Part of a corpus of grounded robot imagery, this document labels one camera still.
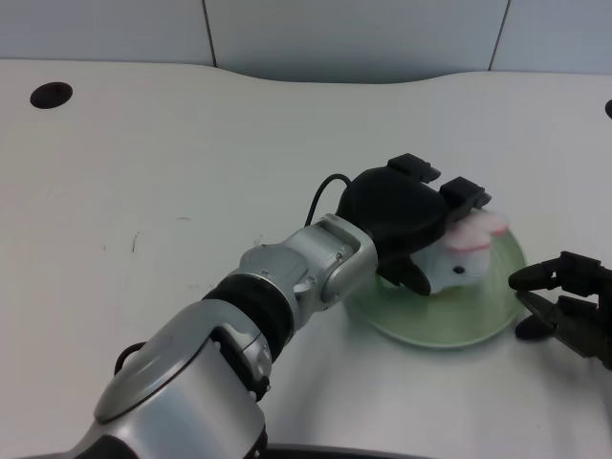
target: translucent green dish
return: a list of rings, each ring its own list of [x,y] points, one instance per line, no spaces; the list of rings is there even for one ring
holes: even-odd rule
[[[508,287],[508,277],[526,266],[511,233],[494,238],[489,273],[475,286],[453,287],[419,296],[381,277],[348,298],[375,328],[394,339],[430,348],[455,348],[490,338],[523,309]]]

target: white wall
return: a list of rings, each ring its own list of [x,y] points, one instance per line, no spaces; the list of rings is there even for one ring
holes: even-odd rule
[[[218,66],[394,82],[487,70],[508,0],[206,0]],[[612,0],[512,0],[493,70],[612,73]],[[202,0],[0,0],[0,58],[213,64]]]
[[[201,0],[0,0],[0,58],[211,65]]]
[[[397,82],[487,70],[506,0],[207,0],[220,68]]]
[[[612,1],[512,0],[492,69],[612,73]]]

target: pink ear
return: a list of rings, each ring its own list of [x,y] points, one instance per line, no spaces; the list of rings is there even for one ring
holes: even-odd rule
[[[491,237],[481,229],[460,221],[444,235],[444,245],[451,251],[480,251],[491,246]]]
[[[508,231],[509,226],[506,217],[487,212],[473,212],[464,218],[462,223],[477,227],[493,236],[501,236]]]

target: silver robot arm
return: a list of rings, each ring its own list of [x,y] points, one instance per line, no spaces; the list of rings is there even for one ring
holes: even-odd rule
[[[257,402],[294,333],[375,273],[428,295],[410,254],[491,199],[461,177],[439,192],[426,186],[439,176],[409,154],[352,182],[330,176],[307,226],[247,251],[236,271],[171,319],[108,384],[78,445],[53,457],[260,457],[267,437]],[[336,214],[309,225],[325,185],[340,177],[347,188]]]
[[[372,240],[331,214],[247,251],[127,362],[84,438],[58,457],[258,458],[266,433],[257,401],[273,360],[314,312],[371,279],[377,262]]]

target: white table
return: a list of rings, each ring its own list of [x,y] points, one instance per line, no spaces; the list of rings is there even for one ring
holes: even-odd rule
[[[75,94],[30,106],[49,81]],[[532,262],[612,265],[612,76],[481,73],[283,83],[207,67],[0,61],[0,457],[70,448],[115,358],[303,224],[332,172],[411,152],[464,175]],[[319,214],[335,210],[331,186]],[[136,248],[132,242],[138,235]],[[512,333],[392,342],[340,306],[274,366],[271,440],[436,458],[612,455],[612,375]]]

